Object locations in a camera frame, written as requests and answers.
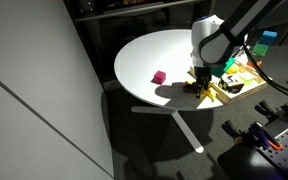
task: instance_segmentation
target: pink cube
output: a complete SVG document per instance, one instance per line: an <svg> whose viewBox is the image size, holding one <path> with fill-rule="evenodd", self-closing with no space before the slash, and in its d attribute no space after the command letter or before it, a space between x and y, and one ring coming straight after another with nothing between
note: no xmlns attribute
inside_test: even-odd
<svg viewBox="0 0 288 180"><path fill-rule="evenodd" d="M166 73L162 71L157 71L154 75L153 82L157 84L162 84L166 79Z"/></svg>

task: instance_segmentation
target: yellow object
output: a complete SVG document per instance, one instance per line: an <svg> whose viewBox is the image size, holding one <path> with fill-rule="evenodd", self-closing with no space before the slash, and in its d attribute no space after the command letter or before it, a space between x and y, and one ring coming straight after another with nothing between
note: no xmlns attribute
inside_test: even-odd
<svg viewBox="0 0 288 180"><path fill-rule="evenodd" d="M187 83L187 84L193 84L195 81L185 81L185 83Z"/></svg>
<svg viewBox="0 0 288 180"><path fill-rule="evenodd" d="M212 99L212 102L214 102L217 92L212 87L209 87L207 91L203 89L202 95L208 96L209 98Z"/></svg>
<svg viewBox="0 0 288 180"><path fill-rule="evenodd" d="M242 137L236 137L233 139L233 142L235 144L240 144L241 142L243 142L243 138Z"/></svg>
<svg viewBox="0 0 288 180"><path fill-rule="evenodd" d="M245 86L250 85L252 81L256 79L256 77L253 74L248 72L239 74L239 77L242 79Z"/></svg>
<svg viewBox="0 0 288 180"><path fill-rule="evenodd" d="M235 74L239 71L239 66L237 64L232 64L230 68L226 71L226 74Z"/></svg>

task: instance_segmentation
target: blue object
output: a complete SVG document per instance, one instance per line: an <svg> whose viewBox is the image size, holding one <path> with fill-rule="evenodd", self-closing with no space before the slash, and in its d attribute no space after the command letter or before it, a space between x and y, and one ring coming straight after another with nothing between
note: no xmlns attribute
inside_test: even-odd
<svg viewBox="0 0 288 180"><path fill-rule="evenodd" d="M249 128L249 133L255 136L265 149L271 147L264 129L253 124Z"/></svg>
<svg viewBox="0 0 288 180"><path fill-rule="evenodd" d="M206 19L208 16L202 16L202 17L200 17L200 18L198 18L196 21L201 21L201 20L203 20L203 19Z"/></svg>
<svg viewBox="0 0 288 180"><path fill-rule="evenodd" d="M276 38L277 33L272 31L264 31L261 38L258 40L258 44L271 46Z"/></svg>

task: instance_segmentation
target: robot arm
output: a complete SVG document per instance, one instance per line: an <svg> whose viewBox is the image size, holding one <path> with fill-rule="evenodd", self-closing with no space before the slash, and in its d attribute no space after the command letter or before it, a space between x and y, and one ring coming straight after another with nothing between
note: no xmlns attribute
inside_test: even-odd
<svg viewBox="0 0 288 180"><path fill-rule="evenodd" d="M244 43L244 36L281 1L243 0L226 21L213 15L193 23L192 58L198 98L202 88L208 89L211 68L225 66L234 48Z"/></svg>

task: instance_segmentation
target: wooden board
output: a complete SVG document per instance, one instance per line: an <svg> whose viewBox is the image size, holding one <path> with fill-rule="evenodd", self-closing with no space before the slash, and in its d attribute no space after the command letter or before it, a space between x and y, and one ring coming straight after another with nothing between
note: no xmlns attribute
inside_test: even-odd
<svg viewBox="0 0 288 180"><path fill-rule="evenodd" d="M216 98L220 100L223 104L230 104L233 103L239 99L242 99L243 97L246 97L250 94L253 94L267 86L266 81L264 81L259 74L256 72L255 69L253 69L250 66L243 65L242 63L235 61L236 65L239 66L239 72L238 73L250 73L254 76L254 80L247 86L244 86L239 93L233 94L228 93L227 91L222 90L220 87L218 87L219 78L212 77L212 81L210 83L211 87L217 91ZM190 67L189 74L196 79L196 76L194 75L194 68Z"/></svg>

